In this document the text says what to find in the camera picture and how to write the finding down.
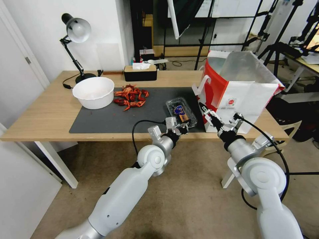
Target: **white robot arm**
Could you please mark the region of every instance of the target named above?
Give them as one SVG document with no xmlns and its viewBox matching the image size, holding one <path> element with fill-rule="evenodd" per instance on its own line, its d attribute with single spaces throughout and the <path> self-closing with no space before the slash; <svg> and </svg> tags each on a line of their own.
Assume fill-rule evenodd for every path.
<svg viewBox="0 0 319 239">
<path fill-rule="evenodd" d="M 271 145 L 261 135 L 252 144 L 237 135 L 242 124 L 242 115 L 224 124 L 212 110 L 200 103 L 207 121 L 218 130 L 219 138 L 225 143 L 224 148 L 231 157 L 227 164 L 243 187 L 250 195 L 258 195 L 260 205 L 257 209 L 257 220 L 264 239 L 303 239 L 298 222 L 292 212 L 281 203 L 279 194 L 286 186 L 283 170 L 273 161 L 258 157 Z"/>
<path fill-rule="evenodd" d="M 175 117 L 166 118 L 166 127 L 163 135 L 158 126 L 148 129 L 153 145 L 139 151 L 140 168 L 122 171 L 100 197 L 89 218 L 77 227 L 64 230 L 56 239 L 101 239 L 125 221 L 145 193 L 150 177 L 164 171 L 180 135 L 188 133 L 187 124 L 177 125 Z"/>
</svg>

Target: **wooden table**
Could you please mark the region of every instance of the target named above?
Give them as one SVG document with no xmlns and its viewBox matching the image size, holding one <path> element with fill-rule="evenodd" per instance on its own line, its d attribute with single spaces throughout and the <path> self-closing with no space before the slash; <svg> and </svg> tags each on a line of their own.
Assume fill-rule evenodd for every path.
<svg viewBox="0 0 319 239">
<path fill-rule="evenodd" d="M 309 71 L 310 73 L 319 77 L 319 65 L 308 64 L 304 59 L 297 58 L 295 59 L 291 55 L 287 53 L 283 53 L 285 57 L 289 58 L 296 62 L 299 67 L 294 73 L 293 77 L 288 82 L 287 87 L 283 90 L 284 92 L 288 92 L 292 86 L 298 81 L 300 75 L 304 72 L 304 70 Z M 288 103 L 297 103 L 297 102 L 308 102 L 308 101 L 318 101 L 319 100 L 319 92 L 306 92 L 306 93 L 294 93 L 294 94 L 278 94 L 277 97 L 287 101 Z"/>
<path fill-rule="evenodd" d="M 77 133 L 69 130 L 81 109 L 81 104 L 73 97 L 72 91 L 63 88 L 62 81 L 77 74 L 77 71 L 63 71 L 49 87 L 32 103 L 20 118 L 1 137 L 2 141 L 34 141 L 49 158 L 72 188 L 78 182 L 62 159 L 52 148 L 50 141 L 131 141 L 130 133 Z M 199 84 L 202 71 L 158 71 L 156 81 L 130 82 L 138 87 L 190 87 Z M 115 87 L 126 85 L 123 75 L 103 75 L 112 79 Z M 74 85 L 74 79 L 66 83 Z M 288 139 L 275 119 L 264 110 L 256 125 L 273 135 L 277 140 Z M 251 129 L 245 134 L 247 140 L 253 141 L 259 132 Z M 189 133 L 181 140 L 220 141 L 216 133 Z M 136 141 L 151 140 L 148 133 L 136 133 Z"/>
</svg>

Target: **label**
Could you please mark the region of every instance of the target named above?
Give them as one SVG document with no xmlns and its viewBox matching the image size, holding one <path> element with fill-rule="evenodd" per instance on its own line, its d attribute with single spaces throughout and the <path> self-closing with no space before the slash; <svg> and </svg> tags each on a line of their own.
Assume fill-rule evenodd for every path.
<svg viewBox="0 0 319 239">
<path fill-rule="evenodd" d="M 180 117 L 180 120 L 182 122 L 185 122 L 188 120 L 188 116 L 187 114 L 185 113 L 183 107 L 181 105 L 177 106 L 175 109 L 174 109 L 174 114 L 176 115 L 179 115 Z"/>
<path fill-rule="evenodd" d="M 222 110 L 232 110 L 235 108 L 235 104 L 237 102 L 237 99 L 236 98 L 229 98 L 227 101 L 226 101 L 226 104 L 224 106 L 221 107 Z"/>
</svg>

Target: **tissue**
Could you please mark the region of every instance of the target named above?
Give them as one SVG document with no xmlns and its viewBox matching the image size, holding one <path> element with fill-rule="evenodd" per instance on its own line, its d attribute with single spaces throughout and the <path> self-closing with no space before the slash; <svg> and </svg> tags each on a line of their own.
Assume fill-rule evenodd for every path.
<svg viewBox="0 0 319 239">
<path fill-rule="evenodd" d="M 145 70 L 150 67 L 147 63 L 133 63 L 133 70 Z"/>
</svg>

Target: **crayfish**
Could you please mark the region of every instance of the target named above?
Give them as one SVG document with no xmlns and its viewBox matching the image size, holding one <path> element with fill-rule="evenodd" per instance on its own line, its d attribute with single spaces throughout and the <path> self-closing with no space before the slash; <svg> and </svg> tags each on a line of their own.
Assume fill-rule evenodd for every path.
<svg viewBox="0 0 319 239">
<path fill-rule="evenodd" d="M 114 92 L 114 95 L 123 98 L 114 99 L 113 102 L 120 106 L 126 105 L 127 107 L 124 110 L 126 111 L 131 107 L 141 107 L 144 105 L 146 98 L 149 96 L 149 92 L 147 90 L 140 90 L 132 85 L 126 85 L 122 87 L 122 91 Z"/>
</svg>

